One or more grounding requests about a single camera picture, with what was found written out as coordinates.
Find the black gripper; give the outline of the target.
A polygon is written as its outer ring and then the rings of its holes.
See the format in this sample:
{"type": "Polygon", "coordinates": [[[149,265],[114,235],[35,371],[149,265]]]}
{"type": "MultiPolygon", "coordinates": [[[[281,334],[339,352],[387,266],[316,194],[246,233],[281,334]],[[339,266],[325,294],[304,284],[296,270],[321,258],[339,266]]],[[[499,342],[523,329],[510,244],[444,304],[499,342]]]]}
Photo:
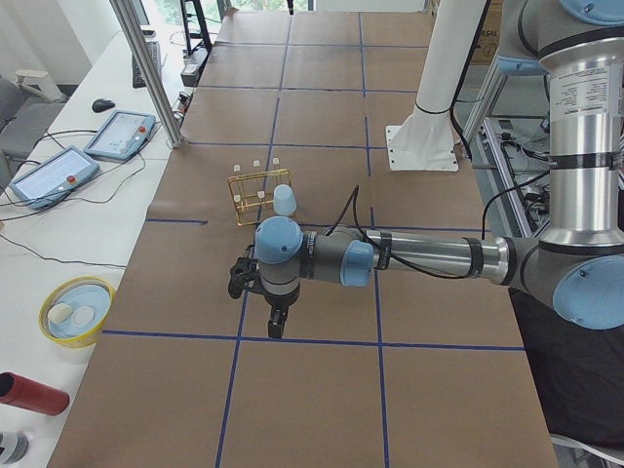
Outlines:
{"type": "Polygon", "coordinates": [[[270,305],[270,315],[267,322],[268,336],[281,339],[288,320],[289,308],[293,302],[286,299],[267,299],[266,302],[270,305]]]}

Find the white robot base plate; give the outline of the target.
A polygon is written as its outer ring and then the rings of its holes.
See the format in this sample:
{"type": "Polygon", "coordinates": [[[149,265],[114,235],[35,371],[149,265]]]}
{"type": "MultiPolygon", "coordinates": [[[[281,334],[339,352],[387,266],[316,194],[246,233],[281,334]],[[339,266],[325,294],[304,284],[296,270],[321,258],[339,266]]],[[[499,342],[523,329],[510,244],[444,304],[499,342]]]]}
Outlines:
{"type": "Polygon", "coordinates": [[[457,172],[454,138],[449,122],[435,126],[387,126],[391,171],[457,172]]]}

